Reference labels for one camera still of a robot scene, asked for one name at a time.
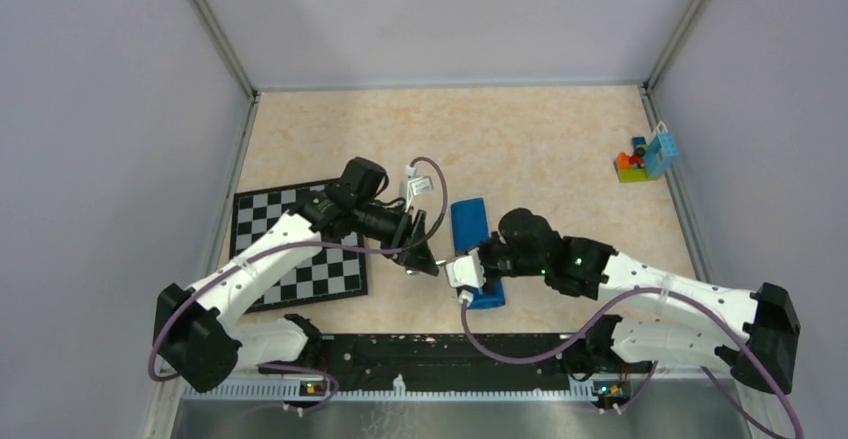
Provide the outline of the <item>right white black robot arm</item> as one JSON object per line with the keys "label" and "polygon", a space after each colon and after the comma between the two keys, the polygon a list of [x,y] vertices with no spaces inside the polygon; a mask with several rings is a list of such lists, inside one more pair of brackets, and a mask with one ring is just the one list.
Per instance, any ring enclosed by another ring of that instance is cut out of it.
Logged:
{"label": "right white black robot arm", "polygon": [[609,244],[562,236],[526,208],[509,211],[477,251],[491,280],[541,276],[560,294],[602,303],[623,295],[689,336],[682,364],[725,366],[761,392],[793,389],[801,325],[779,285],[765,282],[752,291],[669,273]]}

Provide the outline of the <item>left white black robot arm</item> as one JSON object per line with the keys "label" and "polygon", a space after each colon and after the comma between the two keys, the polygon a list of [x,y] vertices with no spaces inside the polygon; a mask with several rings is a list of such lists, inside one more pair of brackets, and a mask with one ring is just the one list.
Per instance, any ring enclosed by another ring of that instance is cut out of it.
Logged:
{"label": "left white black robot arm", "polygon": [[406,167],[400,197],[382,202],[378,196],[388,176],[379,164],[355,157],[341,176],[317,192],[309,192],[283,211],[276,223],[223,268],[186,288],[171,284],[156,305],[147,373],[155,382],[184,379],[198,392],[208,392],[238,369],[266,362],[286,362],[297,372],[319,363],[320,345],[304,319],[283,319],[275,326],[241,327],[239,319],[268,289],[302,262],[324,250],[379,255],[416,273],[438,276],[429,240],[445,219],[441,211],[427,228],[426,213],[413,198],[431,188],[417,173],[429,164],[448,193],[444,174],[426,156]]}

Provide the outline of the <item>blue satin napkin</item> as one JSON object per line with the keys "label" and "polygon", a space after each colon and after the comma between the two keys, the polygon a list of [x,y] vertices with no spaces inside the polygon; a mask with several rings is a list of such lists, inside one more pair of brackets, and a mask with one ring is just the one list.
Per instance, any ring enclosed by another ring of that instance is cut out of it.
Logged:
{"label": "blue satin napkin", "polygon": [[[484,199],[471,198],[450,205],[451,231],[457,253],[478,246],[490,237],[488,217]],[[500,283],[487,282],[484,289],[473,289],[471,310],[486,310],[503,307],[506,298]]]}

